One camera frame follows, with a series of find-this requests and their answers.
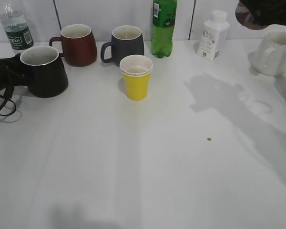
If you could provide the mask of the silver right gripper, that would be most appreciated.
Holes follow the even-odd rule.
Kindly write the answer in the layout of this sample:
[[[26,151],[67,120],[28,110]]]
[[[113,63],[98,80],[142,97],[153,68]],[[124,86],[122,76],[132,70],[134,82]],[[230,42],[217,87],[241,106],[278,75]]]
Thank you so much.
[[[260,25],[286,26],[286,0],[251,0],[250,9]]]

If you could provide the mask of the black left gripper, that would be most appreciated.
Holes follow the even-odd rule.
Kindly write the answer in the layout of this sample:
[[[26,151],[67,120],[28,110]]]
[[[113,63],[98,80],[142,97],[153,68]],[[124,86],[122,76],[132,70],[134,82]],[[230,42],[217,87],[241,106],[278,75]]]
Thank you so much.
[[[4,97],[12,97],[15,86],[28,86],[30,77],[26,66],[20,61],[20,53],[14,57],[0,59],[0,91]]]

